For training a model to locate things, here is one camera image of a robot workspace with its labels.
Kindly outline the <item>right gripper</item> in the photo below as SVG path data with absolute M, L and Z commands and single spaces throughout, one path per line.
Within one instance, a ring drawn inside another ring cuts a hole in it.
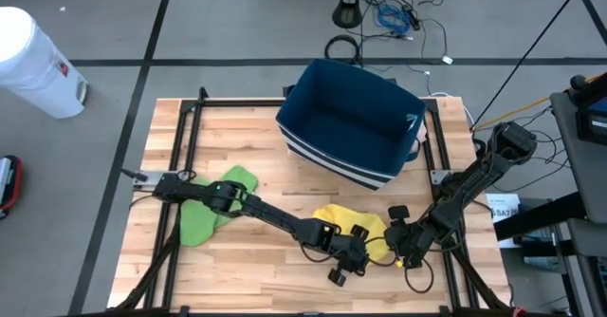
M 404 267 L 421 267 L 433 238 L 428 218 L 423 214 L 416 221 L 406 222 L 410 213 L 405 205 L 390 207 L 388 215 L 390 226 L 383 233 L 387 245 L 403 261 Z

